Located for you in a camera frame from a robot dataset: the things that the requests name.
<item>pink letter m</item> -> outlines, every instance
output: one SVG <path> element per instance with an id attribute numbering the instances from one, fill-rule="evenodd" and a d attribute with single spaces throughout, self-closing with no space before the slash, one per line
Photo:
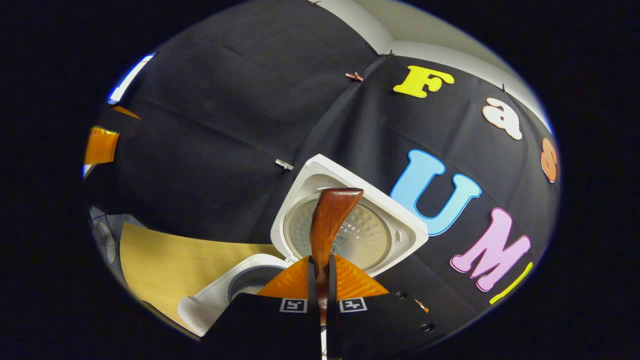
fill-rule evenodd
<path id="1" fill-rule="evenodd" d="M 511 231 L 513 219 L 509 213 L 500 208 L 491 210 L 491 219 L 491 224 L 471 249 L 462 255 L 454 256 L 450 261 L 451 266 L 457 271 L 468 272 L 471 270 L 473 260 L 482 255 L 471 273 L 471 279 L 474 279 L 491 270 L 488 275 L 476 282 L 477 287 L 482 291 L 491 290 L 493 285 L 531 248 L 529 237 L 524 235 L 505 249 L 504 245 Z"/>

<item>inner lid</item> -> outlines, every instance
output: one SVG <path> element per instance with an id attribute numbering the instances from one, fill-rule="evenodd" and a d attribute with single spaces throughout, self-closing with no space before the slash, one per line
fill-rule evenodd
<path id="1" fill-rule="evenodd" d="M 311 255 L 311 220 L 319 194 L 301 200 L 285 218 L 285 240 L 296 257 Z M 351 210 L 340 227 L 332 252 L 366 271 L 382 262 L 391 248 L 391 234 L 384 220 L 363 201 Z"/>

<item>blue letter u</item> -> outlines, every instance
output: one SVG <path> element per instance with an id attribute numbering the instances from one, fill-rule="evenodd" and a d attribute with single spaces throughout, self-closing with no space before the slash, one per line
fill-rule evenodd
<path id="1" fill-rule="evenodd" d="M 440 210 L 436 217 L 429 218 L 418 212 L 416 203 L 429 183 L 436 175 L 444 174 L 445 166 L 436 157 L 420 150 L 409 152 L 409 165 L 400 175 L 393 190 L 391 199 L 407 208 L 415 216 L 427 224 L 429 236 L 436 236 L 444 233 L 456 221 L 462 210 L 469 201 L 479 197 L 482 193 L 480 186 L 469 177 L 463 174 L 453 176 L 453 183 L 456 189 L 447 201 L 447 204 Z"/>

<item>wooden rice paddle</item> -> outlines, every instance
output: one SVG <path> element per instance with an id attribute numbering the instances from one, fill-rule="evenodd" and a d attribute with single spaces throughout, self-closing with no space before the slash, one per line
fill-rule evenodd
<path id="1" fill-rule="evenodd" d="M 311 221 L 311 257 L 316 266 L 316 286 L 320 319 L 326 323 L 329 293 L 329 255 L 340 226 L 364 191 L 358 188 L 330 188 L 323 190 Z"/>

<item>black cloth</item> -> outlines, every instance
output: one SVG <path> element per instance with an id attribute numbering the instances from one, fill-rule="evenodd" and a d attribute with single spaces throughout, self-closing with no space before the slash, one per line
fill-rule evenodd
<path id="1" fill-rule="evenodd" d="M 419 198 L 422 214 L 442 209 L 457 173 L 482 195 L 446 232 L 379 275 L 382 285 L 411 293 L 452 331 L 489 309 L 489 299 L 542 257 L 562 173 L 549 183 L 541 142 L 556 143 L 493 84 L 426 60 L 378 57 L 339 18 L 295 0 L 230 8 L 155 51 L 121 103 L 141 117 L 136 135 L 122 137 L 114 162 L 88 177 L 90 199 L 102 210 L 182 236 L 269 243 L 275 215 L 310 157 L 323 154 L 389 194 L 408 152 L 419 149 L 446 166 Z M 424 99 L 394 92 L 409 65 L 446 72 L 455 82 Z M 355 71 L 364 82 L 345 76 Z M 516 111 L 521 140 L 483 118 L 487 97 Z M 276 165 L 277 158 L 294 170 Z M 449 260 L 484 233 L 494 207 L 514 219 L 506 246 L 528 235 L 531 249 L 485 293 Z"/>

